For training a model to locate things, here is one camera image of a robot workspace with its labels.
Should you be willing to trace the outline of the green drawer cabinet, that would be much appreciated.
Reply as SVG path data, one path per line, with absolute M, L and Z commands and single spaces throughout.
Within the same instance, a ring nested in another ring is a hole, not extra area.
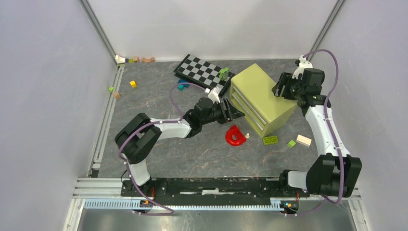
M 263 138 L 286 124 L 297 107 L 294 101 L 276 97 L 276 82 L 258 65 L 253 64 L 234 76 L 229 98 L 245 113 L 245 119 Z

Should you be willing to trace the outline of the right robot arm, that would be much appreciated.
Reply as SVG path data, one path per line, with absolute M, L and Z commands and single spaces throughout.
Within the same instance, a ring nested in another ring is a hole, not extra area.
M 261 138 L 283 126 L 296 106 L 312 129 L 318 158 L 308 171 L 282 173 L 278 191 L 283 196 L 291 196 L 299 188 L 310 194 L 347 198 L 361 172 L 360 159 L 352 157 L 341 141 L 331 104 L 321 94 L 324 79 L 322 70 L 300 67 L 273 81 L 256 64 L 231 79 L 232 103 L 244 111 L 246 120 Z

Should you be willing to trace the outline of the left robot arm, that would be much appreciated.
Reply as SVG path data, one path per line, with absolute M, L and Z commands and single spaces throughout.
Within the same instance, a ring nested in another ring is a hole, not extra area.
M 227 98 L 213 102 L 203 97 L 180 119 L 160 120 L 150 118 L 145 113 L 137 114 L 115 137 L 119 157 L 127 165 L 134 192 L 146 196 L 151 191 L 146 158 L 158 141 L 191 138 L 200 133 L 206 124 L 230 122 L 233 120 L 230 106 Z

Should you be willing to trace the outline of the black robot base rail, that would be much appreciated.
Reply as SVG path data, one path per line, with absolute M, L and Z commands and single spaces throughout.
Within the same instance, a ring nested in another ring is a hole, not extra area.
M 277 177 L 153 178 L 140 190 L 162 205 L 269 205 L 271 198 L 308 198 Z

